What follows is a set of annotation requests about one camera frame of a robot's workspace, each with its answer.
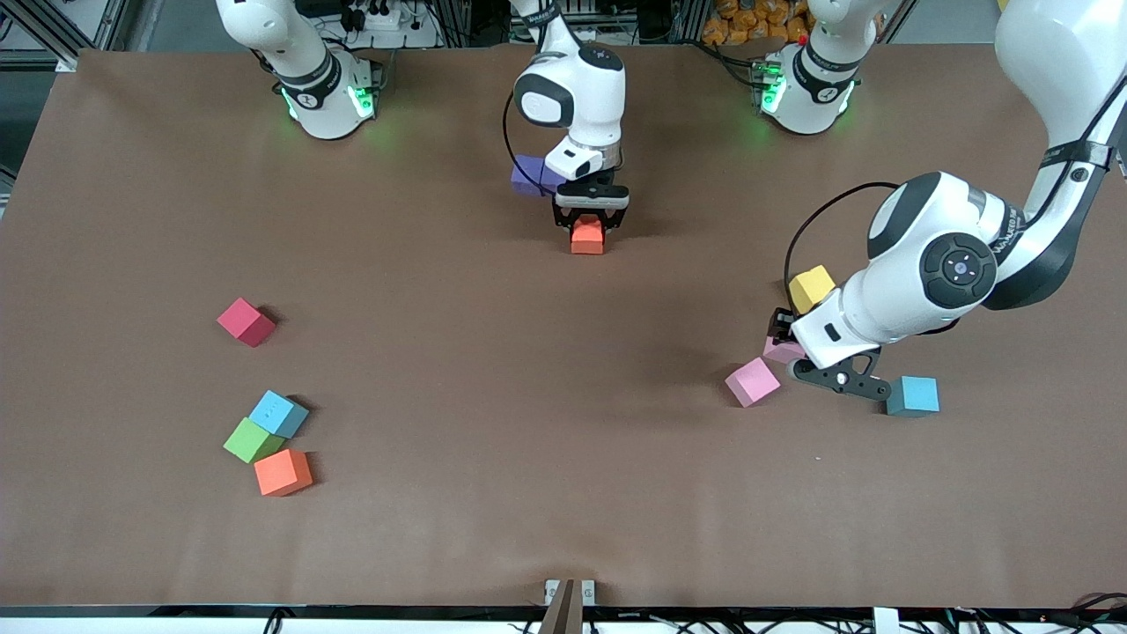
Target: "cube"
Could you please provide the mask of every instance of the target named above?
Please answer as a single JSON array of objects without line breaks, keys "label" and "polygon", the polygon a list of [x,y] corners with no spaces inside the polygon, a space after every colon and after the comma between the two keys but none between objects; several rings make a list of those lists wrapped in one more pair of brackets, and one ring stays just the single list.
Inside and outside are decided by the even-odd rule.
[{"label": "cube", "polygon": [[547,164],[544,166],[543,171],[540,172],[540,184],[543,185],[545,189],[548,189],[553,194],[556,193],[556,189],[559,188],[559,186],[562,185],[564,182],[567,182],[567,178],[560,176],[559,173],[556,173]]},{"label": "cube", "polygon": [[767,342],[763,346],[763,358],[780,364],[790,364],[798,359],[806,359],[806,351],[798,342],[784,341],[775,346],[774,338],[767,338]]},{"label": "cube", "polygon": [[274,322],[270,322],[269,316],[259,312],[241,296],[219,315],[216,322],[231,333],[232,338],[250,348],[258,348],[258,345],[274,332]]},{"label": "cube", "polygon": [[[521,166],[533,180],[530,181],[525,178],[516,164]],[[541,173],[544,171],[544,159],[516,154],[516,164],[513,166],[513,175],[509,177],[513,190],[526,196],[542,196],[543,191],[540,190],[536,182],[540,182]]]},{"label": "cube", "polygon": [[939,412],[939,383],[931,377],[900,377],[885,402],[889,417],[921,419]]},{"label": "cube", "polygon": [[603,222],[593,215],[580,215],[571,226],[571,252],[603,255]]},{"label": "cube", "polygon": [[747,366],[736,370],[724,383],[728,384],[728,390],[736,395],[736,400],[744,408],[749,408],[779,390],[779,379],[774,378],[761,358],[755,358]]},{"label": "cube", "polygon": [[243,419],[234,434],[223,444],[223,449],[234,454],[243,463],[254,463],[274,454],[282,448],[285,439],[255,425],[250,419]]},{"label": "cube", "polygon": [[309,459],[302,452],[284,449],[255,463],[258,490],[263,495],[282,498],[313,484]]},{"label": "cube", "polygon": [[799,273],[790,280],[790,294],[795,298],[795,307],[799,314],[809,312],[811,307],[834,289],[834,279],[820,264],[806,273]]},{"label": "cube", "polygon": [[308,416],[309,410],[268,390],[250,412],[250,420],[275,436],[293,438]]}]

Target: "cable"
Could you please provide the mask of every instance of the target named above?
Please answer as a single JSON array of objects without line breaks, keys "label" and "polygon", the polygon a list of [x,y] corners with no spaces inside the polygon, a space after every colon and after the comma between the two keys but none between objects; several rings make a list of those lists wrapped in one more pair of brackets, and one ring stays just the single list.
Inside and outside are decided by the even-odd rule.
[{"label": "cable", "polygon": [[826,204],[819,206],[817,208],[817,211],[815,211],[814,213],[811,213],[810,216],[807,217],[805,222],[802,222],[802,225],[798,227],[798,231],[795,231],[795,236],[791,238],[790,245],[787,247],[787,257],[786,257],[786,259],[783,259],[783,264],[782,264],[782,280],[783,280],[783,285],[787,287],[787,303],[790,304],[790,310],[795,314],[798,314],[798,309],[795,306],[795,296],[790,292],[790,257],[795,252],[795,244],[798,243],[798,239],[802,235],[802,232],[806,231],[806,227],[809,226],[810,223],[814,222],[819,215],[822,215],[822,212],[824,212],[827,208],[832,207],[833,205],[837,204],[840,200],[842,200],[844,198],[848,198],[849,196],[852,196],[853,194],[855,194],[855,193],[858,193],[858,191],[860,191],[862,189],[868,189],[870,187],[888,187],[889,189],[896,189],[897,187],[899,187],[899,185],[895,185],[893,182],[886,182],[884,180],[873,180],[871,182],[866,182],[863,185],[858,185],[857,187],[853,187],[852,189],[849,189],[849,190],[846,190],[846,191],[844,191],[842,194],[837,194],[836,196],[834,196],[833,198],[831,198],[829,202],[827,202]]},{"label": "cable", "polygon": [[[1103,118],[1103,115],[1108,113],[1108,108],[1111,107],[1111,104],[1113,104],[1116,99],[1119,98],[1119,92],[1122,91],[1124,86],[1127,86],[1127,75],[1124,75],[1121,79],[1119,79],[1119,83],[1117,83],[1115,89],[1108,93],[1108,97],[1103,100],[1103,104],[1100,105],[1100,109],[1095,111],[1095,116],[1092,117],[1092,120],[1088,122],[1088,127],[1084,128],[1084,133],[1080,135],[1080,139],[1077,139],[1077,141],[1088,140],[1089,135],[1092,134],[1092,131],[1095,130],[1095,126],[1100,123],[1100,119]],[[1041,203],[1040,208],[1037,209],[1037,215],[1035,215],[1033,218],[1029,221],[1027,229],[1029,226],[1032,226],[1038,220],[1041,218],[1042,215],[1045,215],[1045,212],[1048,211],[1049,202],[1053,200],[1053,197],[1056,196],[1056,193],[1061,189],[1061,185],[1063,185],[1065,178],[1068,177],[1067,166],[1068,166],[1067,162],[1061,164],[1061,173],[1057,175],[1056,181],[1053,182],[1053,188],[1049,189],[1049,195],[1045,196],[1045,200]]]},{"label": "cable", "polygon": [[[1120,83],[1120,88],[1121,88],[1124,82],[1120,81],[1119,83]],[[1124,592],[1107,592],[1107,593],[1103,593],[1103,595],[1100,595],[1100,596],[1095,597],[1094,599],[1091,599],[1091,600],[1084,601],[1083,604],[1077,604],[1077,605],[1073,606],[1071,611],[1074,613],[1074,614],[1079,613],[1079,611],[1083,611],[1083,610],[1086,610],[1086,609],[1089,609],[1089,608],[1091,608],[1093,606],[1098,606],[1098,605],[1102,604],[1103,601],[1110,601],[1111,599],[1127,599],[1127,593],[1124,593]]]},{"label": "cable", "polygon": [[11,19],[11,16],[0,11],[0,26],[3,26],[3,35],[0,35],[0,42],[3,42],[5,37],[11,33],[11,25],[16,24],[16,20]]},{"label": "cable", "polygon": [[730,62],[728,61],[728,57],[725,57],[724,55],[720,55],[720,65],[724,66],[724,70],[728,71],[728,74],[730,74],[733,79],[735,79],[736,81],[743,83],[744,86],[747,86],[748,88],[755,88],[756,87],[756,83],[754,81],[752,81],[749,79],[744,79],[743,77],[739,77],[739,74],[735,70],[731,69],[731,65],[729,65],[729,63]]},{"label": "cable", "polygon": [[722,61],[727,61],[728,63],[730,63],[734,66],[752,68],[752,62],[751,61],[748,61],[748,60],[737,60],[736,57],[729,57],[729,56],[720,53],[719,50],[713,51],[712,48],[709,48],[707,44],[704,44],[703,42],[700,42],[698,39],[677,39],[676,42],[673,42],[672,44],[692,44],[698,50],[700,50],[702,53],[704,53],[706,55],[712,57],[713,60],[721,61],[721,62]]},{"label": "cable", "polygon": [[278,634],[282,632],[282,618],[295,618],[296,615],[293,610],[286,607],[278,607],[270,610],[269,618],[266,619],[266,627],[263,628],[263,634]]},{"label": "cable", "polygon": [[435,28],[441,28],[442,33],[443,33],[443,36],[446,37],[446,42],[445,42],[445,47],[446,48],[454,48],[455,47],[455,46],[451,46],[451,42],[452,41],[454,43],[461,44],[461,39],[459,39],[459,37],[464,37],[464,38],[469,39],[469,36],[460,33],[458,29],[451,29],[450,27],[446,26],[446,23],[444,23],[443,20],[438,19],[437,14],[434,12],[434,8],[431,7],[431,2],[428,2],[427,0],[423,0],[423,5],[426,6],[427,12],[431,14],[431,20],[434,23]]},{"label": "cable", "polygon": [[1003,628],[1005,628],[1005,629],[1006,629],[1006,631],[1008,631],[1008,632],[1009,632],[1010,634],[1022,634],[1022,633],[1021,633],[1021,632],[1020,632],[1020,631],[1019,631],[1019,629],[1018,629],[1017,627],[1014,627],[1014,626],[1010,625],[1009,623],[1006,623],[1006,622],[1002,620],[1001,618],[995,618],[995,617],[991,616],[991,615],[990,615],[990,613],[987,613],[987,611],[986,611],[986,610],[984,610],[984,609],[978,609],[978,608],[975,608],[975,611],[976,611],[976,613],[979,613],[979,614],[982,614],[982,615],[983,615],[983,616],[985,616],[986,618],[988,618],[988,619],[993,620],[994,623],[996,623],[996,624],[1001,625],[1001,626],[1002,626]]},{"label": "cable", "polygon": [[508,158],[513,160],[513,167],[515,167],[521,172],[521,176],[524,176],[525,180],[535,185],[536,188],[540,189],[540,196],[544,197],[549,195],[551,191],[547,187],[540,184],[539,178],[532,178],[531,176],[529,176],[529,172],[525,171],[523,167],[521,167],[521,163],[516,161],[516,154],[513,153],[513,144],[509,143],[508,141],[508,107],[512,105],[513,105],[513,92],[509,91],[508,99],[505,99],[505,111],[503,111],[500,115],[500,133],[505,137],[505,149],[508,150]]}]

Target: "orange cube in gripper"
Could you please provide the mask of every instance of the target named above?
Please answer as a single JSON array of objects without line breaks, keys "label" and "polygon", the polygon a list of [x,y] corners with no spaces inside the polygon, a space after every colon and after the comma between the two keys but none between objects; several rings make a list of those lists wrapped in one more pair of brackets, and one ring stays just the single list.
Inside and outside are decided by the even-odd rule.
[{"label": "orange cube in gripper", "polygon": [[603,223],[597,217],[580,215],[571,227],[571,252],[603,255]]}]

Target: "purple cube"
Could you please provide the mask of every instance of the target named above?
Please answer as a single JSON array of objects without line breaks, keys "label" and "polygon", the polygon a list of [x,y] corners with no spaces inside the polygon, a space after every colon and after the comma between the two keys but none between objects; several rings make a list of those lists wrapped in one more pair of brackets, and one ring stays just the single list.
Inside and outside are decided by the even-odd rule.
[{"label": "purple cube", "polygon": [[[521,169],[534,178],[540,180],[541,172],[544,171],[544,159],[536,157],[526,157],[524,154],[516,154],[516,164],[521,166]],[[517,194],[524,194],[525,196],[541,196],[543,193],[536,182],[530,182],[524,173],[521,173],[521,169],[517,169],[516,164],[513,166],[513,175],[509,180],[513,182],[513,190]]]},{"label": "purple cube", "polygon": [[567,178],[564,178],[559,173],[556,173],[547,164],[544,166],[544,170],[540,172],[540,184],[543,185],[545,189],[548,189],[553,194],[556,193],[556,188],[562,185],[564,182],[567,182]]}]

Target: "orange cube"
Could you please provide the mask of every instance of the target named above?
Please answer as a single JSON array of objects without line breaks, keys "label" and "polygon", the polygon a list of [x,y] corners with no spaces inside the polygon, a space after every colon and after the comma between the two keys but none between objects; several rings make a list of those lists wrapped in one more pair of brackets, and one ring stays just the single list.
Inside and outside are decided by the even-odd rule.
[{"label": "orange cube", "polygon": [[571,252],[603,255],[603,223],[591,215],[580,215],[571,227]]},{"label": "orange cube", "polygon": [[313,484],[309,459],[303,452],[283,449],[255,463],[258,489],[263,495],[282,498]]}]

